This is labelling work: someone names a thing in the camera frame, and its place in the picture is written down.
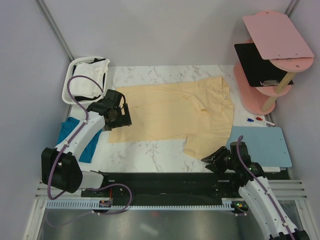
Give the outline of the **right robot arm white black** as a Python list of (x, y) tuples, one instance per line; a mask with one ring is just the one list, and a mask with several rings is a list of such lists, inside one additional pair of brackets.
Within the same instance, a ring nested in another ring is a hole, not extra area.
[(308, 240), (305, 230), (299, 230), (290, 220), (273, 193), (261, 165), (251, 160), (242, 136), (230, 147), (220, 147), (201, 159), (206, 168), (223, 175), (227, 170), (235, 172), (229, 191), (242, 197), (255, 217), (266, 240)]

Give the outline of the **yellow t shirt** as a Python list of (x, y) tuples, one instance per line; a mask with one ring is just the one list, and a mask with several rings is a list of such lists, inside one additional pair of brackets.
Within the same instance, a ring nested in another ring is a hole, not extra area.
[(112, 130), (109, 143), (185, 139), (183, 152), (203, 159), (231, 136), (235, 107), (222, 76), (117, 91), (126, 98), (132, 124)]

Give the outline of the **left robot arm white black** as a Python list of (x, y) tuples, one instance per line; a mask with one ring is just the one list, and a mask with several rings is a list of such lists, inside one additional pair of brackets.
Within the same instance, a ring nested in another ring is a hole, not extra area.
[(62, 142), (41, 153), (41, 179), (51, 188), (74, 193), (79, 189), (92, 189), (99, 197), (106, 196), (110, 185), (100, 171), (83, 171), (79, 160), (93, 137), (101, 130), (132, 124), (125, 96), (109, 89), (104, 98), (84, 108), (84, 118)]

